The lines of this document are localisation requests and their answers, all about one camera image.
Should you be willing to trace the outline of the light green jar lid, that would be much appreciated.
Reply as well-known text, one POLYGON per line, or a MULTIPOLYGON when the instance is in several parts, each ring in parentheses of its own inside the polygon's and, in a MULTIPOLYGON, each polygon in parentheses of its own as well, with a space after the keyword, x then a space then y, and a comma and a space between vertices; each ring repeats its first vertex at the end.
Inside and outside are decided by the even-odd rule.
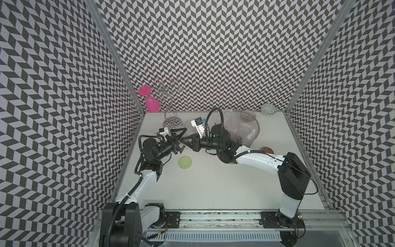
POLYGON ((188 169, 192 166, 192 159, 189 156, 182 156, 178 160, 178 165, 181 169, 188 169))

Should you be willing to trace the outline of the orange jar lid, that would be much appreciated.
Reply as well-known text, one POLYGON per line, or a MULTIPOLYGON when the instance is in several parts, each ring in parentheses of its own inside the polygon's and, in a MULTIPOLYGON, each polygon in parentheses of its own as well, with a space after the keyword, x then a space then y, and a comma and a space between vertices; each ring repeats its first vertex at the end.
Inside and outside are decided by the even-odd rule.
POLYGON ((268 154, 274 154, 273 149, 271 149, 270 147, 261 147, 260 151, 268 153, 268 154))

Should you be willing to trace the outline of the glass jar with mung beans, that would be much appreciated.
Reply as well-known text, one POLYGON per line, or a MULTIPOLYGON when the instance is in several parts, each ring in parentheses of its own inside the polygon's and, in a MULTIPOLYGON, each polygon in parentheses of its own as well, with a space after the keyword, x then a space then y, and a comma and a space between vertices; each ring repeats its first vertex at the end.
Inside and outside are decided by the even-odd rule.
POLYGON ((184 133, 183 137, 191 136, 196 133, 195 127, 192 126, 191 120, 188 120, 184 123, 184 127, 187 129, 184 133))

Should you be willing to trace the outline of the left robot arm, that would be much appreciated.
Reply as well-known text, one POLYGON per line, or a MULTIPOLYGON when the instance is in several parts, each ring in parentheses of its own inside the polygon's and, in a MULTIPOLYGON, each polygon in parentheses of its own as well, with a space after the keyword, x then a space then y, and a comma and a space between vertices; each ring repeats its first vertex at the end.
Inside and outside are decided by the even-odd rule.
POLYGON ((162 174, 162 159, 183 152, 180 143, 186 131, 186 128, 162 128, 156 135, 138 137, 140 156, 134 169, 138 179, 123 196, 104 207, 99 246, 137 247, 145 240, 143 235, 149 227, 164 224, 163 204, 143 206, 142 203, 162 174))

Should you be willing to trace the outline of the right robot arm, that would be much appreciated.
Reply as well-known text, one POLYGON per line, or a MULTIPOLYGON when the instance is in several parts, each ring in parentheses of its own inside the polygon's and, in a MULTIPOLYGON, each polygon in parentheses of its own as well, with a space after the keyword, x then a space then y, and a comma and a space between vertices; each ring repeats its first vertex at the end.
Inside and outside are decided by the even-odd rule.
POLYGON ((229 132, 225 129, 225 116, 221 109, 214 108, 208 114, 219 112, 219 124, 208 126, 209 118, 196 118, 191 125, 197 133, 181 138, 181 143, 195 152, 201 149, 214 150, 215 155, 224 164, 249 165, 267 171, 278 177, 283 192, 279 210, 275 212, 275 227, 291 228, 297 226, 300 219, 298 209, 307 194, 306 190, 312 181, 310 172, 292 152, 286 155, 268 154, 261 150, 252 150, 249 147, 231 140, 229 132))

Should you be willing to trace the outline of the green patterned ceramic bowl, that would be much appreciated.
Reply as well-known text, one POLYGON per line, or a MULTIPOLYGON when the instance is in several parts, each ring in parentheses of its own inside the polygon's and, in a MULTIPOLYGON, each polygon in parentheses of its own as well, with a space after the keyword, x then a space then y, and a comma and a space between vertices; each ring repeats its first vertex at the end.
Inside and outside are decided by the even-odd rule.
POLYGON ((260 107, 260 111, 265 116, 272 116, 277 112, 277 108, 273 104, 263 104, 260 107))

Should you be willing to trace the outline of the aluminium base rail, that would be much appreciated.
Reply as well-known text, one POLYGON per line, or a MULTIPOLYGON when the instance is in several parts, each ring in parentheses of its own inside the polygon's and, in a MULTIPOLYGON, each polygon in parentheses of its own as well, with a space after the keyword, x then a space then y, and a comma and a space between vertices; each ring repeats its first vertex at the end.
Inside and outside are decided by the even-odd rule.
POLYGON ((300 210, 296 223, 276 228, 270 210, 171 210, 169 229, 148 229, 142 247, 357 247, 337 210, 300 210))

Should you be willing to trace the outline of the aluminium corner frame post left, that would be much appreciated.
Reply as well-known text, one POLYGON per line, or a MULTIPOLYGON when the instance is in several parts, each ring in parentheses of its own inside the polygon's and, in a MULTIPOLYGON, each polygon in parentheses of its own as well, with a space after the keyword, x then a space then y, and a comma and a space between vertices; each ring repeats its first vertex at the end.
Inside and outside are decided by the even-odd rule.
POLYGON ((112 59, 114 60, 114 63, 116 65, 126 87, 128 88, 128 90, 131 94, 132 99, 135 101, 135 103, 137 105, 138 111, 140 112, 140 114, 145 115, 145 110, 142 107, 139 97, 137 96, 136 91, 134 89, 133 83, 129 78, 129 75, 125 69, 125 66, 121 60, 121 57, 115 47, 113 40, 111 39, 111 36, 107 30, 105 22, 100 14, 98 8, 97 8, 96 1, 86 0, 84 2, 86 4, 88 12, 90 13, 90 15, 92 17, 93 22, 97 26, 98 31, 100 32, 101 37, 102 37, 105 45, 108 48, 110 55, 112 56, 112 59))

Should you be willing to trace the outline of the aluminium corner frame post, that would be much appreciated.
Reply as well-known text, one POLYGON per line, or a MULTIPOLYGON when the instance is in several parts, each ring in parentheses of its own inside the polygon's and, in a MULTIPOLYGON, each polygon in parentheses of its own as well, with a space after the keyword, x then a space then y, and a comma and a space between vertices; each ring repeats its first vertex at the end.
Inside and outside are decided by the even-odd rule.
POLYGON ((346 0, 343 2, 339 13, 337 14, 336 18, 334 19, 333 23, 330 25, 326 36, 323 39, 315 57, 312 59, 311 64, 309 65, 305 75, 303 76, 299 86, 297 87, 293 97, 291 98, 288 106, 285 109, 285 115, 289 115, 292 109, 295 107, 297 102, 299 101, 303 91, 307 87, 310 79, 314 75, 314 72, 320 65, 321 60, 323 59, 326 51, 328 50, 329 46, 335 39, 339 29, 341 28, 342 24, 344 23, 346 17, 350 13, 352 7, 355 5, 356 0, 346 0))
POLYGON ((136 91, 134 89, 133 83, 129 78, 129 75, 125 69, 125 66, 121 60, 121 57, 115 47, 113 40, 111 39, 111 36, 107 30, 105 22, 100 14, 98 8, 97 8, 96 1, 86 0, 84 2, 86 4, 88 12, 90 13, 90 15, 92 17, 93 22, 97 26, 98 31, 100 32, 101 37, 102 37, 105 45, 108 48, 110 55, 112 56, 112 59, 114 60, 114 63, 116 65, 126 87, 128 88, 128 90, 131 94, 132 99, 135 101, 135 103, 137 105, 138 111, 140 112, 140 114, 145 115, 145 110, 142 107, 139 97, 137 96, 136 91))

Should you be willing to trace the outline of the aluminium corner frame post right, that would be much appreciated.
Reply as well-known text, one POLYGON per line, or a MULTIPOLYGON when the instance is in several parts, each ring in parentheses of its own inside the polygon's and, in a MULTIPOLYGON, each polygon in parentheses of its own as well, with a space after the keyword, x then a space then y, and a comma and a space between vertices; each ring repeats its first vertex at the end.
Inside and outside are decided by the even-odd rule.
POLYGON ((323 59, 326 51, 328 50, 329 46, 335 39, 339 29, 341 28, 342 24, 344 23, 346 17, 350 13, 352 7, 355 5, 356 0, 346 0, 343 2, 339 13, 337 14, 336 18, 334 19, 333 23, 330 25, 326 36, 323 39, 315 57, 312 59, 311 64, 309 65, 305 75, 303 76, 299 86, 297 87, 293 97, 291 98, 288 106, 285 109, 285 115, 289 115, 292 109, 295 107, 297 102, 299 101, 303 91, 307 87, 310 79, 314 75, 314 72, 320 65, 321 60, 323 59))

